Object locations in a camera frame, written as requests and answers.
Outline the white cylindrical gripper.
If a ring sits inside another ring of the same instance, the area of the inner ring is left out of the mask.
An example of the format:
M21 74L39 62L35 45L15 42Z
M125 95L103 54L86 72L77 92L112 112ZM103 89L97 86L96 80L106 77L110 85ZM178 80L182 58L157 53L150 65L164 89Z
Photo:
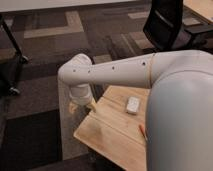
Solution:
M89 84L81 84L70 88L69 96L73 102L69 103L68 111L73 114L77 110L77 105L85 106L96 112L96 103L90 103L93 95Z

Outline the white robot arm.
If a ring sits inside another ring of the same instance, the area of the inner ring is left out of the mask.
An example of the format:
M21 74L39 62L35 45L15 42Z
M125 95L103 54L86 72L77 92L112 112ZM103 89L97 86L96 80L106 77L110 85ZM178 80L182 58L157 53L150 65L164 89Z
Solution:
M77 54L58 70L71 100L91 102L92 84L146 88L148 171L213 171L213 54L155 52L93 64Z

